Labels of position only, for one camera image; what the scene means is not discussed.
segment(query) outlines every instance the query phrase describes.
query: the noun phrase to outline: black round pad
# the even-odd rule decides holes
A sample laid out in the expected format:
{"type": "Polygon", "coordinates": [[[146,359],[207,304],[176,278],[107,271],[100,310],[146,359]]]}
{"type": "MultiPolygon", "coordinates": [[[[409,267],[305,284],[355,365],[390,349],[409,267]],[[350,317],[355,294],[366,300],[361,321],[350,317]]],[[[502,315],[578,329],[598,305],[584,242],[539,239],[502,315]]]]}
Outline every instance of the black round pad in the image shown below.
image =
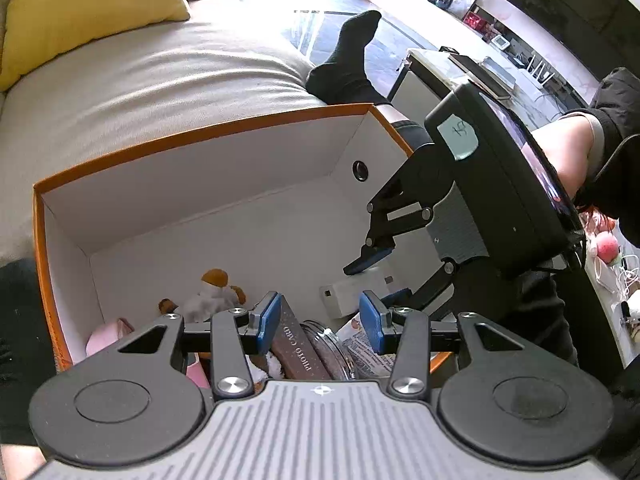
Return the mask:
{"type": "Polygon", "coordinates": [[[125,422],[146,410],[149,392],[131,381],[100,381],[76,395],[76,410],[94,422],[125,422]]]}
{"type": "Polygon", "coordinates": [[[451,377],[438,398],[441,420],[463,444],[502,462],[551,466],[601,442],[612,416],[602,384],[542,350],[490,354],[451,377]]]}
{"type": "Polygon", "coordinates": [[[193,433],[204,402],[189,378],[159,367],[152,354],[130,354],[117,363],[87,359],[36,392],[29,418],[45,455],[84,466],[124,466],[159,456],[193,433]]]}

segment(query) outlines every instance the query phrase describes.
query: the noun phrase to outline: label sticker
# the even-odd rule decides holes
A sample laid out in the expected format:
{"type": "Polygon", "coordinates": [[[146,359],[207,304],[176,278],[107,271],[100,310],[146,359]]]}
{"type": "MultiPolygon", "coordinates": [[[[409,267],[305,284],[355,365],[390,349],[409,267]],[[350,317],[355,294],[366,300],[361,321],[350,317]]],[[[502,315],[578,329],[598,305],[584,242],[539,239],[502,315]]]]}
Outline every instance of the label sticker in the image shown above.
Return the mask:
{"type": "Polygon", "coordinates": [[[456,160],[467,158],[478,147],[478,138],[473,126],[457,115],[450,115],[439,124],[438,131],[456,160]]]}

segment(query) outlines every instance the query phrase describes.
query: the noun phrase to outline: food package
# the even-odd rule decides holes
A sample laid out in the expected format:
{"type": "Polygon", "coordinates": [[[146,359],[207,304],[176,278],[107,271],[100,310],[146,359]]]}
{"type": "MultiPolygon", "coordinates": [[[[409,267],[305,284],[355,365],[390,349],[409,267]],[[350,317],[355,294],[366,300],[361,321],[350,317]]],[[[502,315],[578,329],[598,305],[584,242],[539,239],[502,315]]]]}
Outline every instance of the food package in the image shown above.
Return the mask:
{"type": "Polygon", "coordinates": [[[351,318],[336,335],[349,351],[359,378],[380,378],[391,375],[396,356],[395,354],[378,355],[373,351],[367,333],[360,323],[360,313],[351,318]]]}

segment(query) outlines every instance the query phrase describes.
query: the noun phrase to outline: plush toy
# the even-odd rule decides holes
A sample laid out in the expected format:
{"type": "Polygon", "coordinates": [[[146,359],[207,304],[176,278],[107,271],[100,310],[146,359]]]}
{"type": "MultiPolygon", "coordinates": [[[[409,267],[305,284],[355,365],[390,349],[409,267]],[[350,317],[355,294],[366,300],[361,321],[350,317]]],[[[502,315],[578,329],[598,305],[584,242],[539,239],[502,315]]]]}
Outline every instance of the plush toy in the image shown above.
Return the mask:
{"type": "Polygon", "coordinates": [[[201,277],[200,292],[177,306],[171,300],[162,300],[158,308],[162,314],[177,312],[184,317],[186,323],[197,323],[209,320],[217,312],[244,305],[246,296],[236,285],[228,285],[229,276],[222,269],[211,269],[201,277]]]}
{"type": "Polygon", "coordinates": [[[595,245],[598,250],[598,257],[607,265],[615,260],[620,253],[618,240],[608,231],[603,231],[596,235],[595,245]]]}
{"type": "Polygon", "coordinates": [[[258,394],[264,388],[264,383],[270,377],[272,379],[284,379],[282,365],[279,359],[271,352],[265,355],[245,355],[249,373],[254,381],[254,390],[258,394]]]}

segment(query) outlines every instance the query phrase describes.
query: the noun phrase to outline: person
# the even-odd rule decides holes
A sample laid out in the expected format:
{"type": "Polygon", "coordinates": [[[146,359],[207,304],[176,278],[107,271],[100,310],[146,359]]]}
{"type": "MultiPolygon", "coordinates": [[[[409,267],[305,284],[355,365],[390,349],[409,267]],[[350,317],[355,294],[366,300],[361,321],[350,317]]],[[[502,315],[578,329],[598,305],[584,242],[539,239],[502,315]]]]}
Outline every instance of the person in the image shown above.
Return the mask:
{"type": "MultiPolygon", "coordinates": [[[[373,103],[416,149],[430,141],[427,132],[393,108],[373,88],[364,70],[365,47],[373,39],[380,17],[376,10],[369,10],[348,19],[340,30],[334,52],[310,72],[306,90],[327,104],[373,103]]],[[[640,156],[635,134],[640,124],[638,103],[640,81],[628,70],[617,69],[603,80],[590,108],[575,110],[534,132],[576,205],[596,205],[604,214],[619,218],[623,233],[636,246],[640,245],[640,215],[634,197],[639,196],[640,179],[634,173],[638,170],[632,161],[640,156]]],[[[0,444],[4,444],[2,456],[7,480],[22,480],[44,460],[37,448],[16,446],[34,444],[26,405],[36,388],[54,373],[46,320],[34,277],[32,262],[19,262],[9,272],[0,269],[0,331],[3,331],[0,337],[9,339],[7,346],[0,347],[0,444]],[[16,298],[15,291],[3,288],[3,283],[18,283],[18,289],[29,293],[16,298]],[[9,330],[4,330],[9,327],[6,319],[13,323],[9,330]],[[30,348],[36,340],[38,344],[30,348]],[[4,381],[2,374],[7,374],[4,381]]],[[[513,311],[506,319],[496,321],[577,364],[563,309],[564,303],[558,298],[549,274],[528,272],[519,278],[513,311]]],[[[601,460],[621,478],[640,476],[637,466],[640,360],[636,359],[626,371],[629,370],[631,373],[611,386],[614,422],[600,453],[601,460]]]]}
{"type": "MultiPolygon", "coordinates": [[[[381,15],[368,10],[348,19],[327,61],[308,76],[306,90],[327,104],[373,103],[414,150],[427,131],[393,108],[364,70],[364,49],[381,15]]],[[[578,208],[595,206],[617,218],[627,240],[640,247],[640,80],[617,68],[600,83],[590,107],[572,110],[532,132],[578,208]]],[[[512,332],[578,364],[564,318],[564,302],[547,272],[526,272],[506,318],[512,332]]],[[[640,357],[609,385],[614,416],[598,459],[620,478],[640,478],[640,357]]]]}

